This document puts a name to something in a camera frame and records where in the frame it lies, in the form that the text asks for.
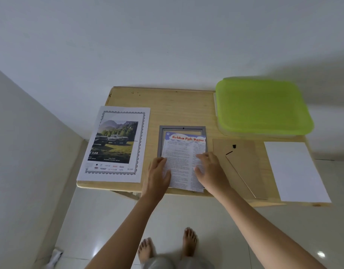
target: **hand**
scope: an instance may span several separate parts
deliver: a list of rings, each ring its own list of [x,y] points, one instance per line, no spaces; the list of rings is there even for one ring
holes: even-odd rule
[[[167,158],[157,157],[148,166],[147,178],[142,185],[141,198],[149,199],[156,204],[161,201],[165,195],[171,181],[171,170],[166,172],[162,177],[163,167],[167,162]]]
[[[219,160],[212,152],[206,152],[203,154],[197,154],[204,167],[204,174],[198,167],[195,167],[194,171],[199,182],[213,194],[220,195],[231,189],[227,176],[225,175],[222,167],[219,164]]]

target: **dark pickup truck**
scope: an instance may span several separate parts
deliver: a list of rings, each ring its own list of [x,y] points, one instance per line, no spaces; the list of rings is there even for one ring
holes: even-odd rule
[[[113,144],[126,144],[128,141],[128,137],[124,137],[121,135],[111,135],[111,137],[108,138],[108,143],[113,143]]]
[[[108,143],[108,139],[106,136],[103,136],[101,133],[97,133],[95,137],[95,141],[93,144],[101,144],[101,146],[105,146]]]

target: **plastic container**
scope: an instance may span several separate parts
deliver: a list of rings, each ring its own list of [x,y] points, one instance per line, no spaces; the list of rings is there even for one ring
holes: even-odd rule
[[[216,86],[218,128],[224,135],[306,135],[314,128],[290,82],[230,77]]]

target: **transparent container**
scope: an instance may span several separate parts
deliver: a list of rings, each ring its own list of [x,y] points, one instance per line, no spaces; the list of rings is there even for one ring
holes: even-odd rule
[[[218,128],[224,135],[306,135],[314,128],[296,85],[285,81],[224,78],[216,85]]]

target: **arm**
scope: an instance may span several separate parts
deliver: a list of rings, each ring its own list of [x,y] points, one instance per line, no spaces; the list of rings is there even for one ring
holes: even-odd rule
[[[201,184],[232,217],[249,246],[266,269],[325,268],[299,244],[252,208],[234,189],[213,153],[197,155],[205,173],[196,167]]]
[[[148,219],[170,185],[171,172],[162,177],[166,161],[162,157],[152,161],[142,186],[141,198],[86,269],[131,268]]]

